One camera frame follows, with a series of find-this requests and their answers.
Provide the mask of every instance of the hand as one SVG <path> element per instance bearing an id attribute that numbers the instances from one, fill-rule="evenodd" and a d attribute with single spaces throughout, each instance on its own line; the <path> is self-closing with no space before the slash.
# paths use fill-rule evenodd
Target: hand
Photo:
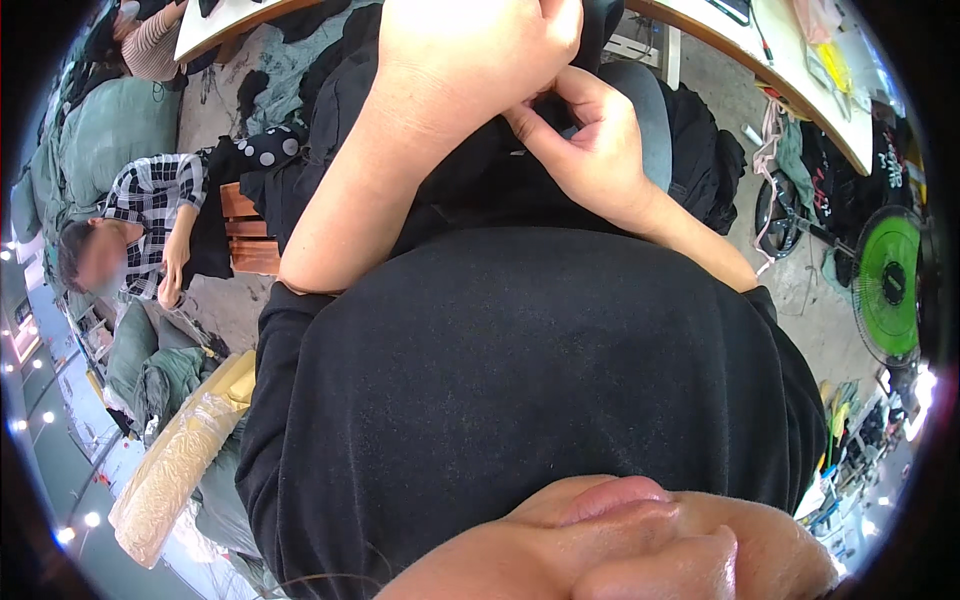
<path id="1" fill-rule="evenodd" d="M 170 285 L 170 277 L 164 277 L 156 288 L 156 302 L 164 310 L 170 310 L 180 300 L 180 289 Z"/>
<path id="2" fill-rule="evenodd" d="M 183 265 L 190 260 L 190 238 L 174 227 L 163 245 L 163 270 L 167 276 L 160 282 L 160 288 L 166 292 L 168 299 L 173 303 L 180 298 L 180 287 L 183 284 Z"/>
<path id="3" fill-rule="evenodd" d="M 573 60 L 581 2 L 386 0 L 370 100 L 459 144 Z"/>
<path id="4" fill-rule="evenodd" d="M 659 194 L 643 173 L 634 105 L 572 66 L 565 67 L 548 89 L 570 105 L 581 129 L 563 139 L 528 101 L 504 112 L 516 137 L 575 203 L 615 224 L 625 219 L 635 224 Z"/>

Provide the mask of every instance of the black shirt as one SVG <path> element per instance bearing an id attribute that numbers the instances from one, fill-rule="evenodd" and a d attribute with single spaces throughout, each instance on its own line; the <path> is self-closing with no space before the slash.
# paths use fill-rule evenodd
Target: black shirt
<path id="1" fill-rule="evenodd" d="M 236 482 L 280 582 L 385 581 L 571 475 L 792 513 L 826 447 L 766 289 L 737 294 L 618 235 L 448 234 L 337 299 L 275 284 L 259 327 Z M 287 591 L 375 593 L 347 578 Z"/>

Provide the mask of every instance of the concrete floor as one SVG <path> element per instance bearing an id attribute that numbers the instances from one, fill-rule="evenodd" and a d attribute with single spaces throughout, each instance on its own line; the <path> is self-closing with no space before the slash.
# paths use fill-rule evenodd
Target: concrete floor
<path id="1" fill-rule="evenodd" d="M 617 31 L 636 38 L 638 26 L 629 18 L 628 12 Z M 180 115 L 181 151 L 211 145 L 226 132 L 237 134 L 236 90 L 247 72 L 257 66 L 260 38 L 262 33 L 255 31 L 230 64 L 215 65 L 191 78 Z M 681 81 L 701 95 L 719 128 L 733 132 L 750 163 L 756 146 L 742 135 L 740 126 L 749 123 L 759 131 L 766 108 L 764 96 L 754 88 L 753 73 L 695 37 L 684 35 L 682 48 Z M 753 215 L 761 184 L 762 177 L 748 166 L 735 198 L 739 216 L 728 237 L 755 267 L 763 264 L 752 248 Z M 860 340 L 851 305 L 820 275 L 822 253 L 823 245 L 806 236 L 787 259 L 768 269 L 760 282 L 770 289 L 780 326 L 804 354 L 818 381 L 869 379 L 878 363 Z M 253 348 L 256 318 L 271 282 L 271 277 L 246 274 L 230 281 L 198 276 L 184 310 L 205 330 L 220 335 L 231 351 Z"/>

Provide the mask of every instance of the mouth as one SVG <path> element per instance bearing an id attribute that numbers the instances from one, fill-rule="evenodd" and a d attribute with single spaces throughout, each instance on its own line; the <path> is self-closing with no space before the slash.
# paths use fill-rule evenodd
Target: mouth
<path id="1" fill-rule="evenodd" d="M 651 513 L 666 513 L 675 508 L 673 496 L 653 479 L 642 476 L 611 479 L 577 495 L 564 511 L 559 526 L 600 518 L 612 511 L 638 505 Z"/>

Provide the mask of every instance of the wooden stool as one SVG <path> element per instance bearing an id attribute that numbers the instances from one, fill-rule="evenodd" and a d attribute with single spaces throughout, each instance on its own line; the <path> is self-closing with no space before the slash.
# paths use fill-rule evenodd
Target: wooden stool
<path id="1" fill-rule="evenodd" d="M 240 183 L 221 185 L 220 203 L 226 219 L 233 270 L 277 275 L 280 252 L 276 240 L 267 235 L 267 224 L 253 209 L 253 201 L 240 193 Z"/>

